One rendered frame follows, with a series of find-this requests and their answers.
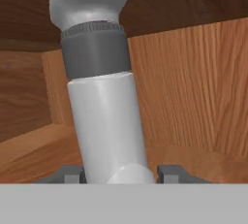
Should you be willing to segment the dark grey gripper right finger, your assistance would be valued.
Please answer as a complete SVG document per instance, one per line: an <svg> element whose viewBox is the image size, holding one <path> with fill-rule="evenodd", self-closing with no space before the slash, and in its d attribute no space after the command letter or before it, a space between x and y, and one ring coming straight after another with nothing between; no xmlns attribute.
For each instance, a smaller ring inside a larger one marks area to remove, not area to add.
<svg viewBox="0 0 248 224"><path fill-rule="evenodd" d="M208 183L200 177L190 175L180 165L160 165L157 167L158 183Z"/></svg>

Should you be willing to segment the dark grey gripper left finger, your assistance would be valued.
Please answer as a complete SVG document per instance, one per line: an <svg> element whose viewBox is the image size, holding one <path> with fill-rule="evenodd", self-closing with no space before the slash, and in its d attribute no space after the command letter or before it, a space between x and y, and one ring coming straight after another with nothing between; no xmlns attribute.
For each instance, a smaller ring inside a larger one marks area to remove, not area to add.
<svg viewBox="0 0 248 224"><path fill-rule="evenodd" d="M84 168L79 165L67 165L61 167L51 176L37 180L37 183L86 183Z"/></svg>

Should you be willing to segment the white spray bottle grey collar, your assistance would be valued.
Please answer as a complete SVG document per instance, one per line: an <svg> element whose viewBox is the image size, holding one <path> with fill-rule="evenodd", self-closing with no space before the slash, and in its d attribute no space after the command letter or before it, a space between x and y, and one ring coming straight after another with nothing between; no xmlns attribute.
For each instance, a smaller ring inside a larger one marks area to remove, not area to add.
<svg viewBox="0 0 248 224"><path fill-rule="evenodd" d="M153 183L119 14L127 0L49 0L89 183Z"/></svg>

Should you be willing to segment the wooden cabinet interior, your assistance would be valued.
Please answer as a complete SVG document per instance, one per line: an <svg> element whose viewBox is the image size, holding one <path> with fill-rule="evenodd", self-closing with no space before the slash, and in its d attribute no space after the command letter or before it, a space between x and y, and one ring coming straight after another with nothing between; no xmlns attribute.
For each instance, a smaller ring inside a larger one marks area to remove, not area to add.
<svg viewBox="0 0 248 224"><path fill-rule="evenodd" d="M120 21L150 168L248 182L248 0L129 0ZM0 183L80 162L59 37L48 0L0 0Z"/></svg>

